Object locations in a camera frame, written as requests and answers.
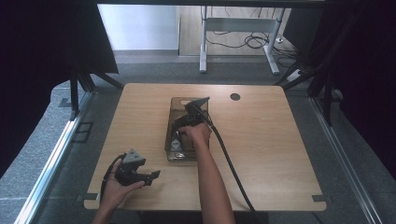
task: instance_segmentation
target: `cable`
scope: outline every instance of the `cable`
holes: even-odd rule
[[[124,153],[122,155],[119,155],[113,162],[111,162],[111,165],[108,166],[107,171],[105,173],[105,176],[103,177],[103,180],[102,180],[102,186],[100,188],[100,201],[99,201],[99,203],[102,202],[103,195],[105,194],[105,188],[106,188],[106,183],[107,183],[107,180],[108,180],[108,176],[110,175],[111,170],[113,170],[114,164],[117,162],[117,160],[124,159],[125,156],[126,156],[126,153]]]

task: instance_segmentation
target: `right hand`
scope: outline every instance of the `right hand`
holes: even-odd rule
[[[209,128],[206,122],[200,123],[196,126],[185,126],[178,129],[181,133],[185,133],[187,137],[194,144],[206,144],[209,145],[209,138],[212,130]]]

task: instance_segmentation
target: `left hand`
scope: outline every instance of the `left hand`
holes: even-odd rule
[[[105,192],[103,195],[102,203],[100,206],[105,206],[107,209],[116,209],[122,201],[125,199],[126,195],[135,189],[141,189],[145,186],[144,181],[139,181],[133,183],[130,186],[123,186],[117,181],[115,173],[119,168],[121,160],[118,160],[111,170],[108,176]]]

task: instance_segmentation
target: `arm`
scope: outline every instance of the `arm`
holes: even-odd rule
[[[206,123],[179,129],[191,139],[197,155],[198,181],[205,224],[233,224],[233,209],[219,168],[209,151],[211,130]]]
[[[122,203],[125,196],[132,190],[140,189],[145,185],[144,181],[139,181],[130,186],[121,185],[114,177],[114,174],[116,173],[119,165],[120,160],[118,160],[114,164],[113,170],[108,176],[103,200],[99,205],[92,224],[110,223],[114,212],[116,211],[117,207]]]

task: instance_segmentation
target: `metal frame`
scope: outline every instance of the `metal frame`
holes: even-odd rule
[[[84,111],[83,108],[86,107],[87,102],[91,98],[90,93],[85,93],[81,99],[80,108],[81,112]],[[29,197],[26,199],[23,208],[18,214],[17,219],[14,223],[30,223],[34,218],[34,215],[38,209],[38,206],[42,202],[44,198],[45,192],[50,185],[50,181],[55,175],[56,169],[58,168],[59,163],[65,153],[65,150],[70,143],[72,135],[76,130],[83,113],[78,113],[78,115],[73,120],[69,120],[64,127],[64,131],[61,134],[55,148],[52,150],[49,159],[47,160],[46,165],[44,166],[43,171],[35,182],[35,186],[29,194]]]
[[[327,120],[323,118],[321,112],[323,109],[318,99],[312,97],[310,97],[309,99],[311,101],[312,106],[315,109],[315,113],[317,114],[320,125],[322,126],[323,131],[325,132],[327,138],[329,139],[330,144],[332,145],[332,150],[335,154],[335,157],[340,163],[341,168],[343,169],[344,174],[346,175],[346,179],[348,180],[349,185],[352,188],[352,191],[354,192],[355,197],[361,206],[361,210],[366,216],[368,222],[370,224],[382,223],[379,214],[376,212],[375,205],[371,200],[369,194],[367,193],[367,189],[363,186],[361,180],[356,174],[355,169],[353,168],[352,163],[350,162],[341,143],[339,142],[334,129],[332,128],[332,126],[328,124]]]
[[[264,46],[265,56],[271,66],[272,73],[279,75],[276,61],[272,55],[272,49],[275,44],[276,36],[282,23],[285,8],[281,8],[276,20],[272,19],[247,19],[247,18],[208,18],[207,6],[204,6],[202,17],[202,39],[199,60],[200,73],[206,72],[206,32],[222,31],[222,32],[255,32],[255,33],[271,33],[268,46]]]

